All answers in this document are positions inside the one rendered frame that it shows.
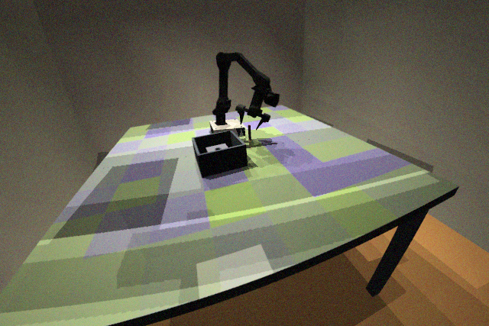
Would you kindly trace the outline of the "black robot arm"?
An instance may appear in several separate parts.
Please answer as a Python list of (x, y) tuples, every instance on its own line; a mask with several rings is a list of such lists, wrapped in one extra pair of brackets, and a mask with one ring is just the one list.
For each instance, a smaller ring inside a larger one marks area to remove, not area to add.
[[(225, 113), (228, 112), (231, 106), (231, 99), (228, 99), (228, 69), (231, 65), (231, 61), (237, 61), (243, 69), (249, 73), (256, 84), (255, 87), (251, 88), (254, 90), (253, 99), (258, 102), (264, 102), (273, 107), (277, 107), (280, 100), (279, 94), (272, 92), (270, 86), (270, 79), (263, 73), (259, 72), (249, 60), (247, 60), (242, 53), (218, 53), (216, 55), (216, 62), (219, 67), (219, 98), (216, 101), (216, 106), (212, 113), (215, 115), (216, 122), (218, 125), (225, 125)], [(261, 116), (262, 114), (261, 106), (250, 105), (247, 115), (253, 118)]]

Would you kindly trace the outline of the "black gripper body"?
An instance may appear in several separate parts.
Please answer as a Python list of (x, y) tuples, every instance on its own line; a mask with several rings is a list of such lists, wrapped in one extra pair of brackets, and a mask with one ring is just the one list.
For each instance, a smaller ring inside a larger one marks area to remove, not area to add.
[[(256, 105), (256, 106), (258, 106), (258, 105), (260, 105), (260, 106), (261, 106), (261, 105), (262, 105), (262, 102), (255, 101), (254, 99), (252, 99), (252, 100), (251, 100), (251, 104), (252, 104), (252, 102), (253, 102), (253, 103), (254, 103), (254, 105)], [(239, 112), (241, 112), (241, 113), (242, 113), (243, 111), (248, 112), (248, 108), (246, 108), (246, 107), (245, 107), (245, 105), (242, 105), (242, 104), (237, 105), (237, 106), (236, 106), (236, 108), (235, 108), (235, 110), (236, 110), (236, 111), (239, 111)], [(270, 115), (269, 115), (269, 114), (264, 113), (264, 114), (261, 114), (261, 118), (262, 118), (262, 119), (261, 119), (262, 121), (269, 122), (269, 120), (270, 120)]]

